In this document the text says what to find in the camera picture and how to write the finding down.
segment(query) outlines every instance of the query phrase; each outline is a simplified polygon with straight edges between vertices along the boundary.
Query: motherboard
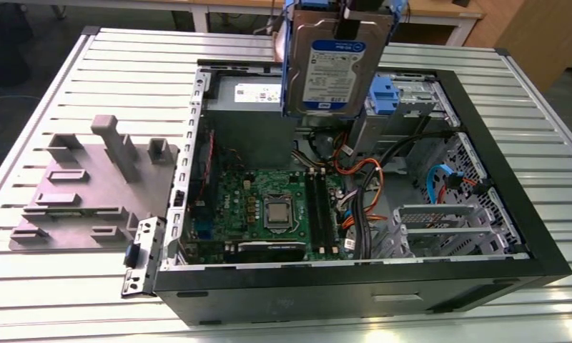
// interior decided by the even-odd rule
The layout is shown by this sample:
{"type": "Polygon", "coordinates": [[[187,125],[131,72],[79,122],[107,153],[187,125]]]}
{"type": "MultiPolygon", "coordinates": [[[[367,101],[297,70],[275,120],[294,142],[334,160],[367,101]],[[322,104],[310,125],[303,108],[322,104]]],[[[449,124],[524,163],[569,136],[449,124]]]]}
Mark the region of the motherboard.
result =
{"type": "Polygon", "coordinates": [[[191,220],[186,261],[345,259],[331,211],[341,193],[339,176],[319,169],[222,171],[213,218],[191,220]]]}

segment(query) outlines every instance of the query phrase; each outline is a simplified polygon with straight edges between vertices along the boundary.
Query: ram slot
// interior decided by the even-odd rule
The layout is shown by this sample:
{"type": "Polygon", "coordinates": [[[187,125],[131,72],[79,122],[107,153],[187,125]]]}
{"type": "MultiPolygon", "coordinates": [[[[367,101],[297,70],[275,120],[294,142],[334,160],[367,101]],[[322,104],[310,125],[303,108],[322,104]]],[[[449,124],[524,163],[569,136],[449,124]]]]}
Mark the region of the ram slot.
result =
{"type": "Polygon", "coordinates": [[[305,174],[305,201],[306,201],[306,218],[309,221],[309,234],[311,239],[311,249],[314,252],[323,247],[323,235],[319,229],[319,221],[315,207],[315,182],[314,174],[305,174]]]}
{"type": "Polygon", "coordinates": [[[322,235],[322,246],[325,253],[330,253],[334,245],[333,222],[330,220],[330,206],[326,188],[326,176],[323,173],[315,176],[315,205],[322,235]]]}

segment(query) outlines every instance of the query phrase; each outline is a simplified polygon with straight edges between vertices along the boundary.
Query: wooden cabinet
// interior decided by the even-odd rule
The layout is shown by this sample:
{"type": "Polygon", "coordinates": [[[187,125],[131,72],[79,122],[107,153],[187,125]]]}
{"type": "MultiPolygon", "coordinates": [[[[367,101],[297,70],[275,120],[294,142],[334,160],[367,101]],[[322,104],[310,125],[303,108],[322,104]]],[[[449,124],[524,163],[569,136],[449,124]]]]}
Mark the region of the wooden cabinet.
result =
{"type": "Polygon", "coordinates": [[[500,47],[545,91],[572,62],[572,0],[475,0],[485,12],[465,46],[500,47]]]}

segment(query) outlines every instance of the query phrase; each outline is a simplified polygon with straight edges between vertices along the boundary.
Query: gray 3d printed part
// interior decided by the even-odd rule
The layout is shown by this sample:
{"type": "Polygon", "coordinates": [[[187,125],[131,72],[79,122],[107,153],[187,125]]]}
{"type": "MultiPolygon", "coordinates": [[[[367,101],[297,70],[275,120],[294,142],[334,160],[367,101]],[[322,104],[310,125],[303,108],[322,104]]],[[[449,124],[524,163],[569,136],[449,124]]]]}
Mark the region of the gray 3d printed part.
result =
{"type": "Polygon", "coordinates": [[[54,161],[23,208],[11,250],[125,247],[138,220],[165,215],[175,145],[165,139],[134,145],[115,132],[115,119],[93,123],[106,146],[52,136],[46,150],[54,161]]]}

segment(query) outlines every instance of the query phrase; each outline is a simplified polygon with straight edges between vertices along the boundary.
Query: cable connector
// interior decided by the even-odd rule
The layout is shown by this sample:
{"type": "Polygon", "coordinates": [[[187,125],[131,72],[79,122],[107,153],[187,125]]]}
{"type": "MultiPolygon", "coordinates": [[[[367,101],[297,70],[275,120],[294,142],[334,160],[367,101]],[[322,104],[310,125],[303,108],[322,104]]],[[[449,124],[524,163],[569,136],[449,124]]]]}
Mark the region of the cable connector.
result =
{"type": "Polygon", "coordinates": [[[463,173],[461,171],[454,171],[446,176],[446,189],[458,189],[463,181],[463,173]]]}
{"type": "Polygon", "coordinates": [[[493,187],[493,182],[487,179],[481,179],[473,185],[471,193],[474,195],[485,194],[489,191],[489,188],[493,187]]]}

